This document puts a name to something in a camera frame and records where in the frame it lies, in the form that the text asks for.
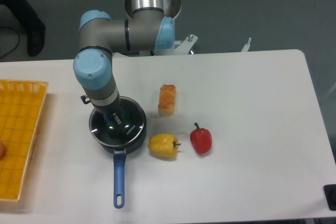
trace person's leg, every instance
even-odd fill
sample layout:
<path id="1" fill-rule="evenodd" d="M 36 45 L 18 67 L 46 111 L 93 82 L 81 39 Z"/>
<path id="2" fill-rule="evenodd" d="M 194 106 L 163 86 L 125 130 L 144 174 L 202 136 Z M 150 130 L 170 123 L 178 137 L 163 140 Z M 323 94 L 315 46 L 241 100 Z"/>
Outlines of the person's leg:
<path id="1" fill-rule="evenodd" d="M 1 0 L 1 4 L 6 5 L 12 11 L 27 32 L 43 29 L 43 22 L 27 0 Z"/>
<path id="2" fill-rule="evenodd" d="M 46 27 L 27 0 L 0 0 L 6 5 L 26 29 L 28 34 L 27 52 L 30 56 L 39 54 L 44 46 Z"/>

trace pan handle hole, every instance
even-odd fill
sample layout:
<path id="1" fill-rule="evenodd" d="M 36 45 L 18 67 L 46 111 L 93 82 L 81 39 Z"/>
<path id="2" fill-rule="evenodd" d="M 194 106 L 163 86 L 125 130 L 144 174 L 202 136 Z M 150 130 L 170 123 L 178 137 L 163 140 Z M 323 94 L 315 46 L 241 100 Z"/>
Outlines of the pan handle hole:
<path id="1" fill-rule="evenodd" d="M 117 205 L 121 205 L 121 195 L 117 196 Z"/>

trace pepper stem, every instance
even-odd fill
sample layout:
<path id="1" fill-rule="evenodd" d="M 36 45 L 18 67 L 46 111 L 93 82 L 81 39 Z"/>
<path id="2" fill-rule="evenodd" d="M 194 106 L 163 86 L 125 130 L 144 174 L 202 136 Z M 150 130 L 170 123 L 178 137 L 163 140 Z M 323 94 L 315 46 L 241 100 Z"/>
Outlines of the pepper stem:
<path id="1" fill-rule="evenodd" d="M 173 147 L 175 148 L 177 145 L 181 145 L 181 144 L 177 144 L 175 141 L 173 142 Z"/>

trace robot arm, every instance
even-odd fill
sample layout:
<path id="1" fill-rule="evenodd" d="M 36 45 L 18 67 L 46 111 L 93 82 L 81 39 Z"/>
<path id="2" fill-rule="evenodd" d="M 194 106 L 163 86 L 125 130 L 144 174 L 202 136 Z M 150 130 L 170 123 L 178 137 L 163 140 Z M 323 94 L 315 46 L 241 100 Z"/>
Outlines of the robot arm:
<path id="1" fill-rule="evenodd" d="M 112 53 L 162 50 L 174 46 L 174 22 L 163 13 L 163 0 L 132 0 L 133 18 L 112 20 L 98 10 L 83 14 L 75 76 L 95 109 L 118 113 L 120 96 L 112 73 Z"/>

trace bread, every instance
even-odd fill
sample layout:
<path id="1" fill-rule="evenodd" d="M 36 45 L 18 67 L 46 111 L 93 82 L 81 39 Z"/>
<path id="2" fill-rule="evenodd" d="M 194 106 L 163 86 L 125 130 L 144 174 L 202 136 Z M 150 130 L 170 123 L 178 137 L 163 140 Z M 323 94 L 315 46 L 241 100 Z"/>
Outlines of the bread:
<path id="1" fill-rule="evenodd" d="M 163 85 L 160 89 L 158 110 L 160 115 L 171 115 L 175 110 L 176 87 Z"/>

